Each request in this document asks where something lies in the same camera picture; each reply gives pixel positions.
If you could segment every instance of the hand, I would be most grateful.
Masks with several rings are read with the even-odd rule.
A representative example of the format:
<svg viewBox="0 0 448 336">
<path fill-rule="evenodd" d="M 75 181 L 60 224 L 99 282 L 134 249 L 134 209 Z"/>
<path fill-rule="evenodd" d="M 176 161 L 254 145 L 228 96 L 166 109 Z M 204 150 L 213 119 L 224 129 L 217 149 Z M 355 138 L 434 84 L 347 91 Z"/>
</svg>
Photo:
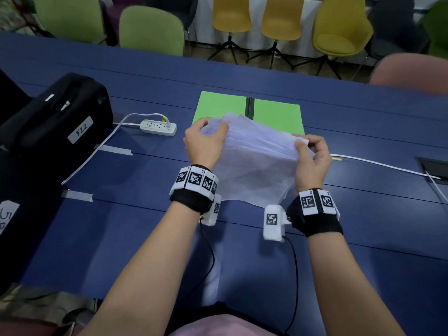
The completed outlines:
<svg viewBox="0 0 448 336">
<path fill-rule="evenodd" d="M 187 129 L 184 143 L 191 164 L 199 164 L 212 171 L 223 150 L 228 125 L 222 121 L 214 135 L 205 136 L 201 129 L 208 124 L 208 120 L 209 118 L 200 118 Z"/>
<path fill-rule="evenodd" d="M 296 191 L 307 191 L 310 189 L 319 188 L 323 186 L 323 181 L 327 175 L 328 169 L 332 163 L 330 152 L 328 151 L 327 143 L 321 136 L 314 135 L 299 135 L 293 134 L 296 137 L 302 137 L 309 140 L 308 146 L 316 153 L 314 159 L 308 154 L 308 149 L 305 143 L 296 140 L 295 147 L 299 152 L 299 161 L 296 168 Z"/>
</svg>

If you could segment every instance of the person's right arm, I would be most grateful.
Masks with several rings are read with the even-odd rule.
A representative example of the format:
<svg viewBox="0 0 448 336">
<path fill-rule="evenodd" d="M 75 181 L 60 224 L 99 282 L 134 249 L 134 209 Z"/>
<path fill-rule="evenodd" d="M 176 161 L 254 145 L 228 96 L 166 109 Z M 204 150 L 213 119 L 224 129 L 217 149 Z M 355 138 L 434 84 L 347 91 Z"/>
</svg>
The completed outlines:
<svg viewBox="0 0 448 336">
<path fill-rule="evenodd" d="M 325 140 L 306 135 L 316 152 L 314 159 L 306 145 L 296 142 L 299 162 L 296 191 L 322 188 L 332 158 Z M 362 273 L 339 232 L 308 237 L 317 301 L 328 336 L 404 336 L 405 333 Z"/>
</svg>

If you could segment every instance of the electrical outlet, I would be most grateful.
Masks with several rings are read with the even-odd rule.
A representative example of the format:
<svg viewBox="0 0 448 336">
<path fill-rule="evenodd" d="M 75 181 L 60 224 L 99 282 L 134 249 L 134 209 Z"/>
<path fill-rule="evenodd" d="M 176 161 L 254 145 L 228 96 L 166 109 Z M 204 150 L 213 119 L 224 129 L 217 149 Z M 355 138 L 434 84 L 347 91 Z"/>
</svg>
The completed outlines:
<svg viewBox="0 0 448 336">
<path fill-rule="evenodd" d="M 171 127 L 168 128 L 167 123 L 157 120 L 143 120 L 140 123 L 140 129 L 144 133 L 158 134 L 161 136 L 172 137 L 176 134 L 177 125 L 170 123 Z"/>
</svg>

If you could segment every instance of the pink shirt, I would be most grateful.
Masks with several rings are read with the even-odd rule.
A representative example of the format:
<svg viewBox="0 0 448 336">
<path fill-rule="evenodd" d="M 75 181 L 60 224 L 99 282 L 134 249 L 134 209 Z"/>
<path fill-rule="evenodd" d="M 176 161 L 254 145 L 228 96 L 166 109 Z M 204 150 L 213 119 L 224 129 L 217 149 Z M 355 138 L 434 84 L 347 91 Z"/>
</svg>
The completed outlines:
<svg viewBox="0 0 448 336">
<path fill-rule="evenodd" d="M 184 325 L 170 336 L 275 336 L 232 315 L 215 315 Z"/>
</svg>

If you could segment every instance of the black chair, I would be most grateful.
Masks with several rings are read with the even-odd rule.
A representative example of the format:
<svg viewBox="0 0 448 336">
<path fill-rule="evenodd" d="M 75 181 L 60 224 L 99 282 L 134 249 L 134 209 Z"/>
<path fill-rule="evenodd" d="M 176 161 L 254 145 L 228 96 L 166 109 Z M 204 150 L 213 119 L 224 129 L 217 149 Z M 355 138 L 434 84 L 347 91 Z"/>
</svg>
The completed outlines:
<svg viewBox="0 0 448 336">
<path fill-rule="evenodd" d="M 414 0 L 378 0 L 367 16 L 373 36 L 365 47 L 365 59 L 370 56 L 378 62 L 394 53 L 420 53 L 429 39 L 413 16 Z"/>
<path fill-rule="evenodd" d="M 188 34 L 188 50 L 191 56 L 189 27 L 193 24 L 194 28 L 193 19 L 196 15 L 196 9 L 198 8 L 198 0 L 143 0 L 143 4 L 145 6 L 168 11 L 182 21 L 184 30 L 186 30 Z M 196 28 L 194 28 L 194 33 L 197 37 Z"/>
</svg>

